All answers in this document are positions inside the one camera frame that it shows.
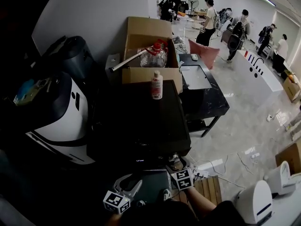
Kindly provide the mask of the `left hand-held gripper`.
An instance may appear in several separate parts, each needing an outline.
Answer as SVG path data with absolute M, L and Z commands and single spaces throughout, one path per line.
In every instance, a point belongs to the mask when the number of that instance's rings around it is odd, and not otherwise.
M 123 188 L 121 187 L 121 183 L 130 176 L 132 176 L 132 174 L 127 174 L 118 178 L 115 181 L 113 188 L 115 190 L 123 190 Z M 109 210 L 110 212 L 113 212 L 114 214 L 124 213 L 127 209 L 130 208 L 132 196 L 135 196 L 138 193 L 142 184 L 143 181 L 139 180 L 130 191 L 123 191 L 117 193 L 113 191 L 107 191 L 103 199 L 104 208 L 106 210 Z

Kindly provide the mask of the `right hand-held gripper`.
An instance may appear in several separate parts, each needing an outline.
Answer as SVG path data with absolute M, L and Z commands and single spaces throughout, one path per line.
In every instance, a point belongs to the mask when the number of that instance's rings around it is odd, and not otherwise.
M 183 191 L 187 188 L 193 187 L 194 175 L 190 170 L 190 161 L 186 157 L 179 157 L 181 162 L 180 171 L 176 172 L 169 165 L 166 165 L 167 172 L 176 181 L 177 188 L 179 191 Z

